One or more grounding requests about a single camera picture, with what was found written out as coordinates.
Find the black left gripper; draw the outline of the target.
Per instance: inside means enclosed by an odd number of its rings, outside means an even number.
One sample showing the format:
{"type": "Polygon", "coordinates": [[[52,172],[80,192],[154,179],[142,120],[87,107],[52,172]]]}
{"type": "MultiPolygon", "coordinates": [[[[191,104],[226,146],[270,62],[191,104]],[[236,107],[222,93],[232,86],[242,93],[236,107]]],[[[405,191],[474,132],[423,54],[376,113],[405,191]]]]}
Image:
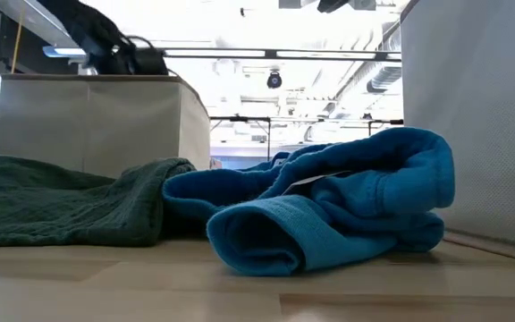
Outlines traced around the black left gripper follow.
{"type": "Polygon", "coordinates": [[[135,75],[168,75],[164,52],[155,47],[138,48],[131,54],[130,70],[135,75]]]}

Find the dark green garment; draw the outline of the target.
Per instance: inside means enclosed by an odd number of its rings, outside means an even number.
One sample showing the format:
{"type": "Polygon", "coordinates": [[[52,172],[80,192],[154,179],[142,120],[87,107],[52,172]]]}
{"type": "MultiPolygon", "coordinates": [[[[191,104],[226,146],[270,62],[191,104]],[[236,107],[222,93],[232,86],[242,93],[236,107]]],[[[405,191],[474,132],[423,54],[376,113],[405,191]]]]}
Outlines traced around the dark green garment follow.
{"type": "Polygon", "coordinates": [[[152,246],[164,222],[163,183],[193,169],[169,158],[109,178],[0,156],[0,247],[152,246]]]}

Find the overhead black rig bar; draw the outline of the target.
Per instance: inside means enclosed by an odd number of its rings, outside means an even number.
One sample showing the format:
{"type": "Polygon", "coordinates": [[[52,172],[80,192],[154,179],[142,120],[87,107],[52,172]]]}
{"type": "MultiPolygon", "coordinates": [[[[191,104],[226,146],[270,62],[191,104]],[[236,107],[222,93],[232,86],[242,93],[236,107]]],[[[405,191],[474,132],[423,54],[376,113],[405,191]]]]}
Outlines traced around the overhead black rig bar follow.
{"type": "Polygon", "coordinates": [[[169,58],[195,59],[253,59],[296,61],[344,61],[400,63],[400,52],[387,51],[329,51],[265,48],[165,48],[169,58]]]}

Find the bright blue garment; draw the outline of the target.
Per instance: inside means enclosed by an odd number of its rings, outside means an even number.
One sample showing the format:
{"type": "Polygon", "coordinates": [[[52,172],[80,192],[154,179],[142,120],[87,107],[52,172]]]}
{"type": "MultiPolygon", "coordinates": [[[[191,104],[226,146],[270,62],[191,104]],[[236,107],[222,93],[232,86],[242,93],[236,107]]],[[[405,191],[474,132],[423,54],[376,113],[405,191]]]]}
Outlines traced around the bright blue garment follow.
{"type": "Polygon", "coordinates": [[[410,127],[308,146],[276,166],[180,174],[165,211],[200,222],[218,257],[244,275],[293,275],[391,251],[426,252],[455,195],[452,150],[410,127]]]}

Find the beige fabric storage box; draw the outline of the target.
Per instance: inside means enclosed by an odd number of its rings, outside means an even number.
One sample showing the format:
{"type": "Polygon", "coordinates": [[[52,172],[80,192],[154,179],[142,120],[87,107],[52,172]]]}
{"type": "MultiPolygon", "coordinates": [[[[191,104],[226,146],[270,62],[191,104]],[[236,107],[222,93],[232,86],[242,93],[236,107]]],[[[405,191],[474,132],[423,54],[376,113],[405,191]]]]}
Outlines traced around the beige fabric storage box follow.
{"type": "Polygon", "coordinates": [[[515,258],[515,0],[410,0],[404,120],[451,145],[446,239],[515,258]]]}
{"type": "Polygon", "coordinates": [[[116,178],[157,159],[210,163],[210,120],[177,76],[4,74],[0,155],[116,178]]]}

